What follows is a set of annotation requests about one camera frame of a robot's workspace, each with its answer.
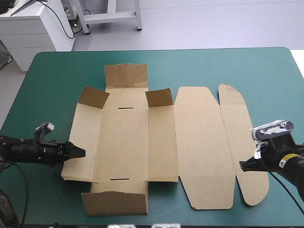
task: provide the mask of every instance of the white table frame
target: white table frame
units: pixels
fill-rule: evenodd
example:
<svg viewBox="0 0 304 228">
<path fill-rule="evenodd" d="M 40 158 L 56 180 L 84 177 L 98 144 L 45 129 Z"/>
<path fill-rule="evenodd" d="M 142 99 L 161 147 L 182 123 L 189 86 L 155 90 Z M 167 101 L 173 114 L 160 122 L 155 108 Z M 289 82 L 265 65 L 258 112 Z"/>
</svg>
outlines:
<svg viewBox="0 0 304 228">
<path fill-rule="evenodd" d="M 142 17 L 139 0 L 134 0 L 135 11 L 116 12 L 116 0 L 108 0 L 107 13 L 86 15 L 81 0 L 75 0 L 75 7 L 82 29 L 85 34 L 90 34 L 88 25 L 101 24 L 109 22 L 118 22 L 126 20 L 137 20 L 137 30 L 142 30 Z"/>
</svg>

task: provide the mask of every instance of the green table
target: green table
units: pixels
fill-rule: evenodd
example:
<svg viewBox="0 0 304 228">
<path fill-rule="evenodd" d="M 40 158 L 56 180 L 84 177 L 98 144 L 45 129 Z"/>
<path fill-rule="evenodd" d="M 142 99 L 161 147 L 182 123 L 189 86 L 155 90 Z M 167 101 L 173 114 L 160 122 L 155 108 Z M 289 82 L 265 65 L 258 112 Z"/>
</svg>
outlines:
<svg viewBox="0 0 304 228">
<path fill-rule="evenodd" d="M 169 87 L 174 98 L 180 86 L 207 86 L 218 98 L 219 84 L 230 84 L 244 96 L 253 125 L 290 120 L 296 142 L 303 143 L 304 80 L 286 48 L 40 53 L 0 133 L 32 138 L 36 126 L 50 121 L 55 131 L 49 138 L 67 141 L 81 91 L 86 85 L 105 89 L 104 65 L 119 63 L 147 63 L 149 88 Z M 268 195 L 254 207 L 244 204 L 237 184 L 231 209 L 197 211 L 190 207 L 180 182 L 150 183 L 147 216 L 87 217 L 80 193 L 89 192 L 89 183 L 63 181 L 61 167 L 22 166 L 30 182 L 27 224 L 304 225 L 300 211 L 273 178 Z M 296 189 L 284 183 L 304 206 Z M 16 168 L 5 170 L 0 186 L 21 217 L 25 197 L 21 174 Z"/>
</svg>

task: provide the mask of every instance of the drawer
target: drawer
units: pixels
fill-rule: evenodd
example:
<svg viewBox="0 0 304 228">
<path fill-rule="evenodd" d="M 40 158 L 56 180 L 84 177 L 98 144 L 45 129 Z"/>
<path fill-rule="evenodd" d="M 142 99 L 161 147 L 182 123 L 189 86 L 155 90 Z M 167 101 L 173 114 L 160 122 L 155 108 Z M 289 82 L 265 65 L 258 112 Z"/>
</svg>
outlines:
<svg viewBox="0 0 304 228">
<path fill-rule="evenodd" d="M 53 43 L 48 34 L 0 35 L 6 48 L 48 48 Z"/>
<path fill-rule="evenodd" d="M 46 51 L 56 51 L 54 47 L 8 48 L 22 71 L 28 71 L 36 54 Z"/>
<path fill-rule="evenodd" d="M 47 33 L 41 19 L 0 20 L 0 35 Z"/>
</svg>

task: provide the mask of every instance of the white cabinet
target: white cabinet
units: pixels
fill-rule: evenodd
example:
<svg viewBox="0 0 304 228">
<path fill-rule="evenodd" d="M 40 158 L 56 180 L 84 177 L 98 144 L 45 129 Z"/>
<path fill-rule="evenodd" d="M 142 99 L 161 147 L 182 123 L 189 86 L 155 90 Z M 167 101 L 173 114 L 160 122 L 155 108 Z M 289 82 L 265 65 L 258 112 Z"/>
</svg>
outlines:
<svg viewBox="0 0 304 228">
<path fill-rule="evenodd" d="M 14 8 L 0 15 L 0 40 L 21 70 L 27 71 L 39 52 L 72 50 L 75 39 L 66 36 L 55 14 L 40 2 L 10 16 L 23 4 L 24 0 L 19 0 Z M 49 0 L 47 5 L 56 12 L 67 34 L 72 37 L 61 1 Z"/>
</svg>

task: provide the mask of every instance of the cardboard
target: cardboard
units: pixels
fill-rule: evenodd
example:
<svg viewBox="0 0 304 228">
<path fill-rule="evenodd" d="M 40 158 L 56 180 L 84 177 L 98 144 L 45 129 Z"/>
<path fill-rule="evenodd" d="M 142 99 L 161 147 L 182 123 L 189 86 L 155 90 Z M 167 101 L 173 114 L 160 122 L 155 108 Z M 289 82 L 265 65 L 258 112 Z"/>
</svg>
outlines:
<svg viewBox="0 0 304 228">
<path fill-rule="evenodd" d="M 220 105 L 205 87 L 181 87 L 174 104 L 179 174 L 194 209 L 228 209 L 235 175 L 248 205 L 269 188 L 265 172 L 243 172 L 239 161 L 253 155 L 252 123 L 242 95 L 219 86 Z"/>
<path fill-rule="evenodd" d="M 233 167 L 221 110 L 206 87 L 181 87 L 174 104 L 179 174 L 194 209 L 233 205 Z"/>
<path fill-rule="evenodd" d="M 218 92 L 237 180 L 245 202 L 254 206 L 268 193 L 269 180 L 266 172 L 243 172 L 239 165 L 239 161 L 252 157 L 256 149 L 256 143 L 251 137 L 252 123 L 247 106 L 243 96 L 230 85 L 221 84 Z"/>
<path fill-rule="evenodd" d="M 148 91 L 146 65 L 105 66 L 105 78 L 106 92 L 86 87 L 78 100 L 70 141 L 86 157 L 61 175 L 92 182 L 89 216 L 147 214 L 146 181 L 178 181 L 171 92 Z"/>
<path fill-rule="evenodd" d="M 220 105 L 206 87 L 148 91 L 145 64 L 105 66 L 106 91 L 86 87 L 76 106 L 70 141 L 86 157 L 65 162 L 65 180 L 92 183 L 82 193 L 89 216 L 145 215 L 148 182 L 180 176 L 194 209 L 229 209 L 235 176 L 245 202 L 267 194 L 265 173 L 244 173 L 238 161 L 255 147 L 245 101 L 228 85 Z"/>
</svg>

